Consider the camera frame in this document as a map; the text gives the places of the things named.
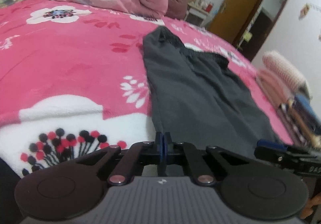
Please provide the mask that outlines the dark grey trousers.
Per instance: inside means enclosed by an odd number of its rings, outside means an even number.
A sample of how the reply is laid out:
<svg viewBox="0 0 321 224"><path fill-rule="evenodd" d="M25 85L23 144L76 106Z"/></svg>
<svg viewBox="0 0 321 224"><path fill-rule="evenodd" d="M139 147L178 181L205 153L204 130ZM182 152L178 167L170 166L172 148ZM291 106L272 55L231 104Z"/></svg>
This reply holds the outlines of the dark grey trousers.
<svg viewBox="0 0 321 224"><path fill-rule="evenodd" d="M278 140L224 56L186 48L166 27L147 34L143 50L157 132L199 149L213 145L248 158L259 140Z"/></svg>

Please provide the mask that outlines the plaid folded clothes pile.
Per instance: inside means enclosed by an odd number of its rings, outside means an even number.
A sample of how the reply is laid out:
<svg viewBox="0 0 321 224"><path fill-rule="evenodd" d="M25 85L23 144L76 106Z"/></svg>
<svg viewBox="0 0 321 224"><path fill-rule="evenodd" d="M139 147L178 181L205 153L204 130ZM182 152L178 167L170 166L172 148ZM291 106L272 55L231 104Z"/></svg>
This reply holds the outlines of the plaid folded clothes pile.
<svg viewBox="0 0 321 224"><path fill-rule="evenodd" d="M320 118L303 94L296 94L278 106L277 114L296 146L320 150Z"/></svg>

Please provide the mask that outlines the pink floral bed blanket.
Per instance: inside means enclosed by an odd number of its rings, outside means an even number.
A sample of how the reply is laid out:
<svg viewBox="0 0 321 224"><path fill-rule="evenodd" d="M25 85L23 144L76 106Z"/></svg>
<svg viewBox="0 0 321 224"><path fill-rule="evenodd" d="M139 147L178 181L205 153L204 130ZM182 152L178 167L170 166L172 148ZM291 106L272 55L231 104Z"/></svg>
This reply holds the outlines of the pink floral bed blanket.
<svg viewBox="0 0 321 224"><path fill-rule="evenodd" d="M167 17L24 0L1 9L1 158L18 177L154 138L142 43L159 25L192 50L227 57L278 137L292 142L254 67L218 36Z"/></svg>

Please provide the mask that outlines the white shelf with items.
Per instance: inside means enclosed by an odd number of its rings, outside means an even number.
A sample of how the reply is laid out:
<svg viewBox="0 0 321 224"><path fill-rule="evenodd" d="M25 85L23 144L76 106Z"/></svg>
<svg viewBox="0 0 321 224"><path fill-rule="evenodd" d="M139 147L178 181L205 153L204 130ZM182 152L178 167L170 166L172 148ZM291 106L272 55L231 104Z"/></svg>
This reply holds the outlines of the white shelf with items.
<svg viewBox="0 0 321 224"><path fill-rule="evenodd" d="M188 0L184 21L197 27L204 27L212 7L212 2L207 0Z"/></svg>

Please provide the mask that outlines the brown wooden door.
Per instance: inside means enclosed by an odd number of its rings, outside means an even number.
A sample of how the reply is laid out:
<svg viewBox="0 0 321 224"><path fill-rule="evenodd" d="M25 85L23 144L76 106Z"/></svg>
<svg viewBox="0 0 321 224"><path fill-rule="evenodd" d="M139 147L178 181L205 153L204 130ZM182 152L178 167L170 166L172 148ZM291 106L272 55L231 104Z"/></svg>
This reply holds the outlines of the brown wooden door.
<svg viewBox="0 0 321 224"><path fill-rule="evenodd" d="M213 18L209 30L233 43L258 0L224 0Z"/></svg>

